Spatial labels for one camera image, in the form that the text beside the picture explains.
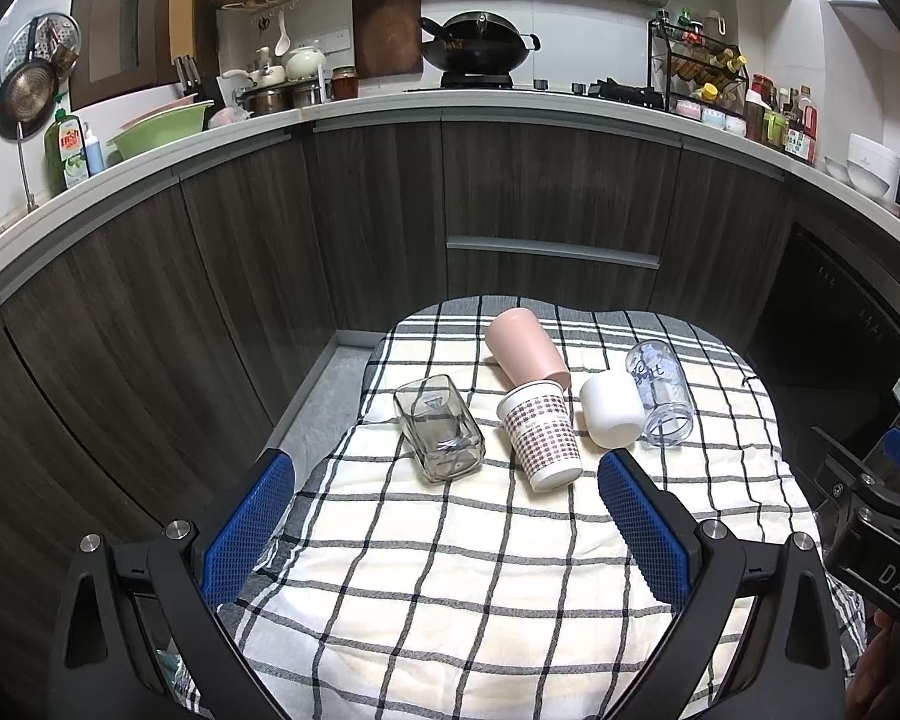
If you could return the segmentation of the red-label sauce bottle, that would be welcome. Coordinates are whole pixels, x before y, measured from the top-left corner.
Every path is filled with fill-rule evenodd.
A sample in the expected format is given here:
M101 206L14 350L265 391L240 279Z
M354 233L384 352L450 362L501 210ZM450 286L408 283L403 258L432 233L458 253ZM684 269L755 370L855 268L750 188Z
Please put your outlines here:
M785 153L794 160L813 166L818 156L818 106L811 96L811 88L802 85L790 90L787 112Z

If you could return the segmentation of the white ceramic cup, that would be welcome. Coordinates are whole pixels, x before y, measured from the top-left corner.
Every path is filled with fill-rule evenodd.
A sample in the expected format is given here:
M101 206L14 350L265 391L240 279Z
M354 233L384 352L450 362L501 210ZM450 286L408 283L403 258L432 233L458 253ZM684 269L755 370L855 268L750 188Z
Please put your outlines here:
M644 403L628 371L593 374L580 390L580 403L590 439L598 447L629 447L644 431Z

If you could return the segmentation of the black white checkered cloth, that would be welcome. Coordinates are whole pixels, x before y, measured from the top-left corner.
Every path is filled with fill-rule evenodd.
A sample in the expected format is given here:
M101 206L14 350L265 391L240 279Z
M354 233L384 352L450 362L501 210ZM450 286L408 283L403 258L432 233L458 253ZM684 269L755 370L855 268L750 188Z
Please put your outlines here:
M533 493L497 405L510 385L484 333L528 307L572 374L583 475ZM580 394L641 341L676 351L694 427L678 447L631 445L653 483L697 520L749 541L821 541L782 457L767 388L728 344L674 317L583 312L505 296L450 299L386 332L364 369L356 424L297 481L282 530L224 631L292 718L598 718L673 619L647 587L598 495L601 452ZM486 442L477 472L429 483L393 394L445 374Z

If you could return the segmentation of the brown wooden cutting board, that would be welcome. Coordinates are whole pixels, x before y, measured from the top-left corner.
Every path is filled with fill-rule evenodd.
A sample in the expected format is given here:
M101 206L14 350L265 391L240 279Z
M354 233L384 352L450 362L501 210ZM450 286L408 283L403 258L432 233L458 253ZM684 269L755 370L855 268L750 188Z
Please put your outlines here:
M354 67L361 80L419 75L421 0L352 0Z

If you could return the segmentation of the green plastic basin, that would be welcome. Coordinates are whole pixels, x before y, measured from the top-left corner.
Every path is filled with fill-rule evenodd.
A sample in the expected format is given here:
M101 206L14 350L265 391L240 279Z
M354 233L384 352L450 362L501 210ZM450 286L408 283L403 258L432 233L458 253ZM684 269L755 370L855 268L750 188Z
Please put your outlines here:
M199 101L156 112L121 130L110 143L123 161L132 160L151 149L203 132L206 110L211 106L211 101Z

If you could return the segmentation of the white red-patterned paper cup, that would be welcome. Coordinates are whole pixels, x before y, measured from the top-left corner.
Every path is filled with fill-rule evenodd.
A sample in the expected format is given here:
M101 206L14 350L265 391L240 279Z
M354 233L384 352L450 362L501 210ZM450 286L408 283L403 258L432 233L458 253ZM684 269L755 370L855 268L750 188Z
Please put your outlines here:
M574 483L583 473L566 394L552 380L512 388L497 405L497 417L535 493Z

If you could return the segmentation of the pink plastic cup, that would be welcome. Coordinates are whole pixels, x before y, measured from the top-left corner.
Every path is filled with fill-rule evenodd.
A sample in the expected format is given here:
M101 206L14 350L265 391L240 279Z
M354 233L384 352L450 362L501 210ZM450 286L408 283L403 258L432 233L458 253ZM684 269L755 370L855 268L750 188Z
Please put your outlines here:
M515 387L549 380L571 390L571 372L538 317L526 307L499 314L484 333L489 353Z

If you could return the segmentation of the square clear glass cup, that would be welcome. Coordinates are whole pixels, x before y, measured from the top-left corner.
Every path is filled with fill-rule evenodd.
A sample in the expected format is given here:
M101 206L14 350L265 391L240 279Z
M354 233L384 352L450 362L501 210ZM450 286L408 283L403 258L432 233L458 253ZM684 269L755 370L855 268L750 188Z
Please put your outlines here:
M481 468L486 442L447 374L414 380L393 394L401 433L425 479L447 483Z

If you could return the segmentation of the black spice rack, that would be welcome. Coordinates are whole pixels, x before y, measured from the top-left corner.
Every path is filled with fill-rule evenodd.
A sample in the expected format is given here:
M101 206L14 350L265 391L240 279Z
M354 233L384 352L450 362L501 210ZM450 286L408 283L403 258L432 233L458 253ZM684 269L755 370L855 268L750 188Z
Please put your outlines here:
M663 13L647 25L647 83L670 114L691 117L692 108L745 115L748 59L736 44L707 36L699 21L670 23Z

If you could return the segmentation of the clear plastic printed cup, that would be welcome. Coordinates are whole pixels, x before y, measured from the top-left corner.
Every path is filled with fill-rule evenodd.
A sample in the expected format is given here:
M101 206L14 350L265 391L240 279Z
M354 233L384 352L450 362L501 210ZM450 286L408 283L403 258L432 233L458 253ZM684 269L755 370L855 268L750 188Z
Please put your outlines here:
M641 341L629 349L626 371L644 405L642 436L655 447L683 444L694 427L694 408L674 349L663 341Z

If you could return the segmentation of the black knife block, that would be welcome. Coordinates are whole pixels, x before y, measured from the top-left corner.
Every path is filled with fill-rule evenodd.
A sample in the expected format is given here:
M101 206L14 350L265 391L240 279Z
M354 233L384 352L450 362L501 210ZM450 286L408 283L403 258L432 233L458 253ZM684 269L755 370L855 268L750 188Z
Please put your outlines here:
M173 66L183 96L191 96L195 103L209 103L214 109L221 109L222 98L219 89L205 85L196 60L191 55L178 55L173 59Z

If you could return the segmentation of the black wok on stove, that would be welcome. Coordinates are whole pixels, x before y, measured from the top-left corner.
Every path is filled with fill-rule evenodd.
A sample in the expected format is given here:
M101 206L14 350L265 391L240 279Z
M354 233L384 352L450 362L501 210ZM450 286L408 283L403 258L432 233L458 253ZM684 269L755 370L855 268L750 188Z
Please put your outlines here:
M445 73L509 75L541 49L536 34L518 32L510 21L490 11L465 11L443 25L421 16L419 26L430 36L421 44L424 59Z

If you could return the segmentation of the hanging steel frying pan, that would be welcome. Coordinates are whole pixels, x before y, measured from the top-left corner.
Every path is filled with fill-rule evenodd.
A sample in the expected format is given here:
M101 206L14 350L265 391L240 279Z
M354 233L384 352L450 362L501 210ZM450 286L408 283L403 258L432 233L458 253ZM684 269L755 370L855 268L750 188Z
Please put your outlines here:
M23 62L0 86L0 137L30 138L52 117L58 93L56 71L48 60Z

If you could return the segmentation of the green dish soap bottle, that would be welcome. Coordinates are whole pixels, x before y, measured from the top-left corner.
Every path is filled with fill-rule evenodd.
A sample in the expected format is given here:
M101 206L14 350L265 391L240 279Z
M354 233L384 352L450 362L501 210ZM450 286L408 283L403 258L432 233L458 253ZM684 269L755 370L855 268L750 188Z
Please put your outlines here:
M91 177L84 128L77 115L58 107L43 137L48 185L53 197Z

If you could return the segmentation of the white stacked bowls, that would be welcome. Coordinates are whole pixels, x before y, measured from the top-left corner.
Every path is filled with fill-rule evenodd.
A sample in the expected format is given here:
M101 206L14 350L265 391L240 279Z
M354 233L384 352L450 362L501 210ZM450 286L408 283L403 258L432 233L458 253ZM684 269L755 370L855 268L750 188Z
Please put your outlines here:
M898 187L899 156L881 143L858 133L848 135L847 160L824 158L829 176L871 200L889 202Z

